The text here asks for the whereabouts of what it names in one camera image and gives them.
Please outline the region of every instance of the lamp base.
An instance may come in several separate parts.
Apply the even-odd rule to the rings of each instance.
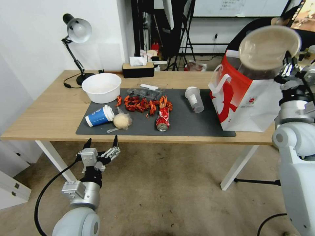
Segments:
[[[79,75],[79,76],[77,77],[77,79],[76,79],[76,83],[77,83],[78,85],[82,85],[83,81],[84,81],[86,78],[90,77],[91,75],[95,75],[95,74],[93,74],[93,73],[85,73],[85,76]]]

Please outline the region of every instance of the table top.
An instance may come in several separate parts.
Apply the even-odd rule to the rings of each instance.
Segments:
[[[82,89],[66,88],[64,79],[77,74],[65,70],[34,101],[34,103],[1,136],[3,140],[46,140],[112,142],[114,135],[78,135],[76,130],[85,114],[90,99]],[[165,84],[167,89],[186,89],[196,86],[208,88],[213,72],[161,71],[154,77],[122,78],[121,88],[132,88],[141,83]],[[76,76],[67,83],[77,86]],[[272,124],[265,132],[236,132],[236,137],[186,137],[186,136],[132,136],[120,135],[120,142],[140,143],[199,143],[199,144],[249,144],[271,145],[274,132]]]

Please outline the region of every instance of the crayfish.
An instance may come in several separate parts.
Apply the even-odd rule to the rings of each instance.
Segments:
[[[117,96],[117,104],[116,104],[117,107],[119,107],[121,105],[121,101],[122,101],[122,97]]]
[[[116,106],[120,106],[121,102],[122,97],[118,96]],[[157,106],[168,107],[169,111],[173,109],[172,103],[168,101],[167,97],[164,95],[160,98],[160,100],[155,101],[150,100],[150,102],[148,102],[145,97],[140,100],[139,96],[131,97],[130,95],[128,95],[125,97],[124,103],[128,111],[137,110],[139,112],[144,112],[146,110],[150,110],[149,111],[150,116],[153,116],[155,114]]]

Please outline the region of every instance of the whiteboard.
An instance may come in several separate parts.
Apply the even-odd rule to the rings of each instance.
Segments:
[[[196,0],[194,16],[280,16],[288,0]]]

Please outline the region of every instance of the crushed soda can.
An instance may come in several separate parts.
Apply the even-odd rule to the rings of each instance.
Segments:
[[[159,131],[166,131],[169,128],[169,109],[167,107],[160,108],[155,125]]]

